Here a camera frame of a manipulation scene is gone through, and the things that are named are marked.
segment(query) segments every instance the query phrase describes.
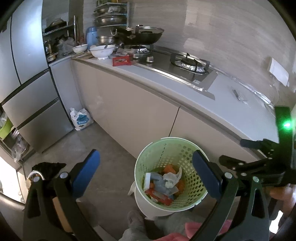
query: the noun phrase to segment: green light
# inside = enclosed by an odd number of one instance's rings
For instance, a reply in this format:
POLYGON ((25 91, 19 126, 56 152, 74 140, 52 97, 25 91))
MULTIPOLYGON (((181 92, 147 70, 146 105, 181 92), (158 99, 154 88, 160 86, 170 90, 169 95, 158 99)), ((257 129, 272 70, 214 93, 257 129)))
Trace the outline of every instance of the green light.
POLYGON ((283 126, 284 126, 284 128, 286 128, 286 129, 290 129, 291 127, 292 127, 292 124, 291 124, 291 121, 285 121, 284 123, 283 123, 283 126))

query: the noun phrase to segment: stove burner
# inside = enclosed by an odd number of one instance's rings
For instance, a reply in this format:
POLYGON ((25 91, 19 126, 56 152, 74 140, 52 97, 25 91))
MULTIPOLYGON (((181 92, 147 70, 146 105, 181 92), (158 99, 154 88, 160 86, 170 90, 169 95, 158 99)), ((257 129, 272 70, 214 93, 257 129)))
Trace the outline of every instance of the stove burner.
POLYGON ((130 49, 134 49, 133 58, 141 58, 142 56, 147 56, 151 53, 150 50, 141 45, 130 46, 130 49))
POLYGON ((195 59, 188 58, 189 54, 186 55, 186 58, 181 59, 181 62, 186 65, 202 67, 202 64, 195 59))
POLYGON ((186 54, 186 58, 182 58, 182 59, 176 58, 177 55, 178 54, 171 55, 170 62, 173 65, 181 69, 187 70, 189 72, 192 72, 194 74, 207 75, 209 73, 208 72, 208 68, 210 65, 209 61, 200 59, 201 61, 206 62, 206 66, 203 67, 203 65, 200 62, 198 62, 196 59, 188 58, 190 56, 189 54, 186 54))

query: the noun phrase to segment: refrigerator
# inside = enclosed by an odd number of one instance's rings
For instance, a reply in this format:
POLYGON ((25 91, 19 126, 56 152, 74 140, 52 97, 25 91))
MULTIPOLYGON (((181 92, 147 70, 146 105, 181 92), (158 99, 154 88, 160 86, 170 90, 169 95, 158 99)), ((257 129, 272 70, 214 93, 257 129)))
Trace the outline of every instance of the refrigerator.
POLYGON ((73 129, 45 57, 42 3, 23 1, 0 33, 1 106, 37 152, 73 129))

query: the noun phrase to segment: black cloth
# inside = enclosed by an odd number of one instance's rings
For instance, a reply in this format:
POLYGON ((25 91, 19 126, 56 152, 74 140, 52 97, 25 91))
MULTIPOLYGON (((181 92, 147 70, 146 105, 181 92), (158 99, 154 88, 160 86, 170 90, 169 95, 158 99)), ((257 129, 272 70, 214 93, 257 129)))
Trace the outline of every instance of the black cloth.
POLYGON ((36 170, 41 172, 45 180, 53 179, 59 171, 66 166, 66 163, 50 163, 50 162, 41 162, 32 167, 32 171, 36 170))

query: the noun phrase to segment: person's hand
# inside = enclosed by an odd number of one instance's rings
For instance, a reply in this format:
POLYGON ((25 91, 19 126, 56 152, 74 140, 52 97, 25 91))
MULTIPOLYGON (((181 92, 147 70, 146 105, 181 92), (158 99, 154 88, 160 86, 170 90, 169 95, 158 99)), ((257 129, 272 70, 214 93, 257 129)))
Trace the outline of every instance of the person's hand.
POLYGON ((289 184, 285 187, 273 187, 269 195, 277 200, 284 201, 281 211, 288 217, 296 203, 296 185, 289 184))

